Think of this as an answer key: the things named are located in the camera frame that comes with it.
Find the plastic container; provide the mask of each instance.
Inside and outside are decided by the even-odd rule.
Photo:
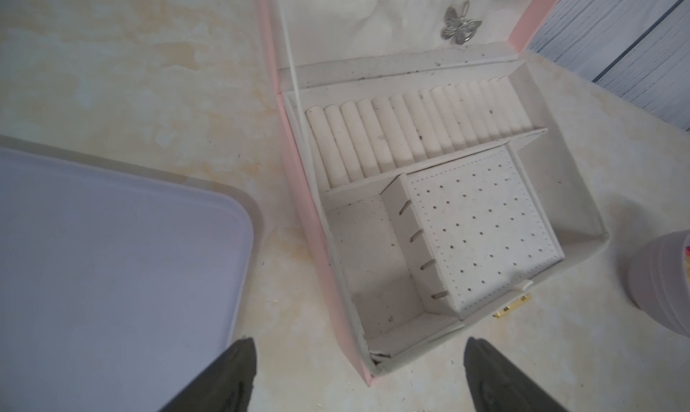
[[[688,244],[690,230],[645,244],[630,264],[628,286],[635,303],[652,319],[690,338],[690,283],[685,270]]]
[[[157,411],[225,350],[236,200],[2,148],[0,183],[0,409]]]

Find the pink jewelry box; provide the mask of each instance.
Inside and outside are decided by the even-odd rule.
[[[518,59],[558,0],[471,0],[467,17],[482,25],[457,46],[440,31],[447,6],[463,2],[256,0],[285,171],[336,338],[367,384],[608,242],[557,123]],[[494,172],[479,173],[481,181],[466,187],[473,193],[462,190],[461,180],[476,177],[468,168],[478,166]],[[501,177],[517,187],[499,185],[496,166],[510,167]],[[448,204],[440,217],[424,212],[432,200],[405,187],[436,170],[434,183],[448,183],[438,194]],[[505,197],[518,191],[520,201]],[[443,201],[447,192],[453,197]],[[462,196],[473,202],[460,204]],[[396,203],[401,217],[411,207],[412,220],[400,223]],[[482,212],[481,223],[469,224],[472,210]],[[493,217],[500,210],[507,210],[503,225]],[[462,216],[452,236],[440,235],[445,219]],[[529,228],[540,236],[521,232]],[[462,250],[463,234],[482,241]],[[434,237],[457,240],[458,249],[451,246],[459,253],[442,262]],[[506,252],[486,247],[496,242]],[[529,265],[547,245],[551,254]],[[480,263],[473,267],[472,258]]]

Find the silver butterfly charm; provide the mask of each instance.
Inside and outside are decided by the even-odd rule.
[[[441,37],[444,39],[454,38],[457,45],[469,41],[482,24],[480,20],[466,20],[459,17],[453,6],[448,6],[443,21],[445,21],[446,27],[441,30]]]

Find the beige marble surface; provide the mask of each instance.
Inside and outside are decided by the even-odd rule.
[[[257,342],[252,411],[472,410],[468,335],[569,410],[686,410],[690,339],[633,307],[619,271],[649,238],[690,227],[690,134],[524,58],[613,242],[373,388],[332,334],[281,169],[251,0],[0,0],[0,143],[214,188],[247,207],[257,231],[235,337]]]

